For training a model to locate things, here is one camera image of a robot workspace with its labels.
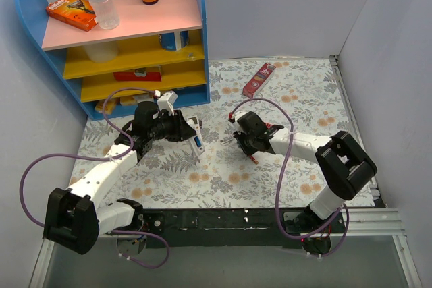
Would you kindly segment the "blue battery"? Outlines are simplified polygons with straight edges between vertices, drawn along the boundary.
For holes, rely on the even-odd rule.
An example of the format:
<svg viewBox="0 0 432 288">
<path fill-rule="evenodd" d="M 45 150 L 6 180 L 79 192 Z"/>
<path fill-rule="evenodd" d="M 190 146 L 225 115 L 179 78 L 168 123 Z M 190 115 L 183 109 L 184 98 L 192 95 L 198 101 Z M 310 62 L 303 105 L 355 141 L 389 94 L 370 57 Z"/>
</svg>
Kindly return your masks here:
<svg viewBox="0 0 432 288">
<path fill-rule="evenodd" d="M 196 146 L 197 146 L 198 148 L 201 148 L 201 147 L 202 147 L 202 143 L 201 143 L 200 138 L 199 138 L 198 136 L 196 136 L 196 137 L 194 138 L 194 141 L 195 141 Z"/>
</svg>

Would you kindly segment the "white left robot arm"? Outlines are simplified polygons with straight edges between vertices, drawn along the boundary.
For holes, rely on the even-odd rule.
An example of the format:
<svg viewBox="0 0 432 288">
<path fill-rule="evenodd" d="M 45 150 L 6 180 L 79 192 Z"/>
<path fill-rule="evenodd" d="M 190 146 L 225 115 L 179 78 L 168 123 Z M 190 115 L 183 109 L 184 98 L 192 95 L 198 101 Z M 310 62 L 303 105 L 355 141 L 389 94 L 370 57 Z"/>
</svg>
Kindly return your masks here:
<svg viewBox="0 0 432 288">
<path fill-rule="evenodd" d="M 135 167 L 155 140 L 187 141 L 196 156 L 204 151 L 200 122 L 185 119 L 168 104 L 139 103 L 133 120 L 122 127 L 107 153 L 107 161 L 94 166 L 81 180 L 48 198 L 43 236 L 79 254 L 87 253 L 97 238 L 112 230 L 135 234 L 146 226 L 140 203 L 120 198 L 101 208 L 108 191 Z"/>
</svg>

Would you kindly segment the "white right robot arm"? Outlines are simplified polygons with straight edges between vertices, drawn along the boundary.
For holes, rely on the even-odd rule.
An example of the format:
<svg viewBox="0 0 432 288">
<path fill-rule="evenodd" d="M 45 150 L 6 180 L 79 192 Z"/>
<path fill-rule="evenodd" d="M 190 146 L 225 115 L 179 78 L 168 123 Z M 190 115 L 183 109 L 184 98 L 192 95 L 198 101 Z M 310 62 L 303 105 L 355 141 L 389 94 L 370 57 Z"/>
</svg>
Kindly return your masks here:
<svg viewBox="0 0 432 288">
<path fill-rule="evenodd" d="M 377 173 L 376 164 L 348 132 L 333 136 L 295 133 L 282 125 L 269 125 L 250 111 L 231 113 L 229 121 L 246 156 L 252 158 L 257 152 L 292 156 L 320 167 L 327 185 L 303 212 L 286 222 L 290 234 L 323 231 L 343 203 L 354 199 Z"/>
</svg>

